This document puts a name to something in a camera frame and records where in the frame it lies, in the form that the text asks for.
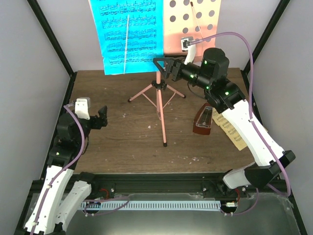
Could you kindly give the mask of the blue sheet music booklet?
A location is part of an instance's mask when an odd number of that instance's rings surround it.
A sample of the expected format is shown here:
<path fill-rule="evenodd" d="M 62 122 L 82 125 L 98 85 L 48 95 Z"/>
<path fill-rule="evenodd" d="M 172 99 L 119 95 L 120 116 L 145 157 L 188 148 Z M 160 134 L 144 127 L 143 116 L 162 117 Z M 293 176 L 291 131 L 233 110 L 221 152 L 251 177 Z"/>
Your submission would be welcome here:
<path fill-rule="evenodd" d="M 156 72 L 163 57 L 163 1 L 91 0 L 104 73 Z"/>

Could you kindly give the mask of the pink tripod music stand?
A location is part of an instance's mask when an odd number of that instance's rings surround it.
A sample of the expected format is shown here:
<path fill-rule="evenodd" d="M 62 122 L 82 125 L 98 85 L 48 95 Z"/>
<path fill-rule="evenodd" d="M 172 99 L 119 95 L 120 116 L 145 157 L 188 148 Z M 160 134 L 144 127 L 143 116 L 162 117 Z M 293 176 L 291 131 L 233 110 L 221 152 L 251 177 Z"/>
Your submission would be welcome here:
<path fill-rule="evenodd" d="M 217 32 L 220 0 L 165 0 L 163 2 L 163 48 L 165 56 L 183 56 L 201 61 L 202 53 L 208 47 L 215 46 L 215 40 L 206 40 L 191 49 L 183 49 L 181 39 L 203 39 Z M 167 146 L 164 121 L 164 108 L 175 95 L 186 98 L 161 78 L 160 72 L 149 86 L 132 96 L 132 102 L 139 96 L 144 96 L 155 108 L 162 128 L 163 146 Z"/>

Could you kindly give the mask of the red-brown wooden metronome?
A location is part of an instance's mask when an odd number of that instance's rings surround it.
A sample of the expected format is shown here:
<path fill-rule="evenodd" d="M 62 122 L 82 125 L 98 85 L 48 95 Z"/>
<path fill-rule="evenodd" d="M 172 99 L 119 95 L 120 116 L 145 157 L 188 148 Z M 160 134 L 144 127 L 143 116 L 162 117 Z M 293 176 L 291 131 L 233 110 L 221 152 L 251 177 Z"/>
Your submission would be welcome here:
<path fill-rule="evenodd" d="M 198 135 L 210 135 L 212 120 L 213 120 L 213 108 L 209 103 L 203 104 L 198 110 L 193 121 L 193 133 Z"/>

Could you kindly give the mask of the yellow sheet music page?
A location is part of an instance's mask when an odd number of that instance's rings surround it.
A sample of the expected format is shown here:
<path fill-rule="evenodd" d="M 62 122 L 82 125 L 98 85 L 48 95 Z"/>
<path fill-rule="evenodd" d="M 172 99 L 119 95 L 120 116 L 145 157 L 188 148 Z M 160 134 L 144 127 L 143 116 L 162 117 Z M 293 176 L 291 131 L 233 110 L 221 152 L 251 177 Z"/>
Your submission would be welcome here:
<path fill-rule="evenodd" d="M 222 114 L 218 114 L 216 109 L 213 109 L 213 120 L 226 133 L 228 138 L 239 151 L 247 147 L 247 144 L 237 132 L 235 127 L 226 118 L 224 118 Z"/>

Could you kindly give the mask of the clear plastic metronome cover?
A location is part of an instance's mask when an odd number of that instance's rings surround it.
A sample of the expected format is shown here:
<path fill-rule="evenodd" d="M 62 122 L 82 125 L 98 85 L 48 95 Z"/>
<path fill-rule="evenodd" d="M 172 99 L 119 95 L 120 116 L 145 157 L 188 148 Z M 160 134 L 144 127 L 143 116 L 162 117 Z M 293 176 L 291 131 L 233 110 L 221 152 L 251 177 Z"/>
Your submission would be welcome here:
<path fill-rule="evenodd" d="M 197 114 L 196 126 L 200 128 L 210 129 L 212 124 L 213 108 L 211 106 L 204 105 Z"/>

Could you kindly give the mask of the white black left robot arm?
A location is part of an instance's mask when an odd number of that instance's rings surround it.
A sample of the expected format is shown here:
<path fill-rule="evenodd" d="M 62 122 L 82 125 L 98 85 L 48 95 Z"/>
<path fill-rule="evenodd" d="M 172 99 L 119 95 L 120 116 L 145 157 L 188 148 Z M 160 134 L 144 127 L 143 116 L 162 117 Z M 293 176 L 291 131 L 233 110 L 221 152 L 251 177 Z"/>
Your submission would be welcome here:
<path fill-rule="evenodd" d="M 57 140 L 48 153 L 45 180 L 35 208 L 26 221 L 23 235 L 64 235 L 70 221 L 87 197 L 94 198 L 100 186 L 94 175 L 83 172 L 75 181 L 65 199 L 62 198 L 77 162 L 87 148 L 91 130 L 107 126 L 107 107 L 103 106 L 95 116 L 80 102 L 64 106 L 66 112 L 57 123 Z"/>

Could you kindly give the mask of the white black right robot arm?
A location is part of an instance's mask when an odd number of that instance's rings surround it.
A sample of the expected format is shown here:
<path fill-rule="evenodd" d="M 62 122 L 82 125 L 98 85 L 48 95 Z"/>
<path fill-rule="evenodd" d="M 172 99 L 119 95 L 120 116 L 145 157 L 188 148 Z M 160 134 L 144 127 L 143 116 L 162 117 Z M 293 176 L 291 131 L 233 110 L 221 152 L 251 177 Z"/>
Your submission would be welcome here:
<path fill-rule="evenodd" d="M 217 185 L 220 196 L 229 197 L 235 188 L 245 185 L 263 188 L 295 160 L 295 154 L 277 144 L 254 114 L 249 113 L 245 95 L 227 78 L 229 59 L 223 50 L 206 49 L 200 66 L 175 58 L 154 58 L 153 63 L 164 78 L 184 79 L 202 88 L 210 106 L 229 121 L 252 153 L 253 163 L 223 176 Z"/>

